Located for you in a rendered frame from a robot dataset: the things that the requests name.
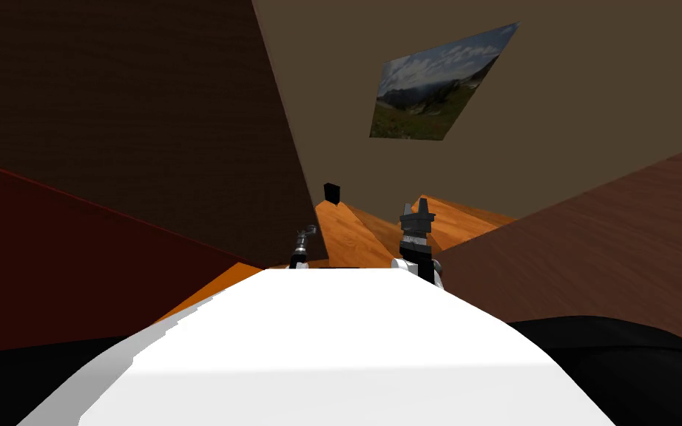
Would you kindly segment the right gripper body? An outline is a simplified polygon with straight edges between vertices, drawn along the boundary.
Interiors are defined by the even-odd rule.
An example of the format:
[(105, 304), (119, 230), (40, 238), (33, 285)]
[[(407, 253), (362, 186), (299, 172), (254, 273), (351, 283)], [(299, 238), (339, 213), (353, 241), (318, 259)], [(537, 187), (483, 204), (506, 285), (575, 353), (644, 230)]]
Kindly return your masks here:
[(400, 226), (404, 235), (412, 237), (426, 237), (432, 232), (433, 213), (410, 213), (400, 216)]

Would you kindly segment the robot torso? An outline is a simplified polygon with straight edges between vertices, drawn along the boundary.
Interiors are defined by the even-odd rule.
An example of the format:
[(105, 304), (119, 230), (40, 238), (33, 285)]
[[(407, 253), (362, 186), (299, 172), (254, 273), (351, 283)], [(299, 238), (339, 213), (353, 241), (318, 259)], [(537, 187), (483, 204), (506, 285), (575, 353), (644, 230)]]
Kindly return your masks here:
[(548, 355), (395, 268), (269, 269), (80, 368), (18, 426), (614, 426)]

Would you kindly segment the landscape picture on wall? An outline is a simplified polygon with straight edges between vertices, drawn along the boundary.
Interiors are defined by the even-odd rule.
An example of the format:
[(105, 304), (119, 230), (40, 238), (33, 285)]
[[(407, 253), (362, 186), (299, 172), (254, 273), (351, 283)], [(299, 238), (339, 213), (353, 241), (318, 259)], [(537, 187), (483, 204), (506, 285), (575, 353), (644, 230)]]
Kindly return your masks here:
[(385, 62), (371, 138), (444, 140), (520, 25), (507, 24)]

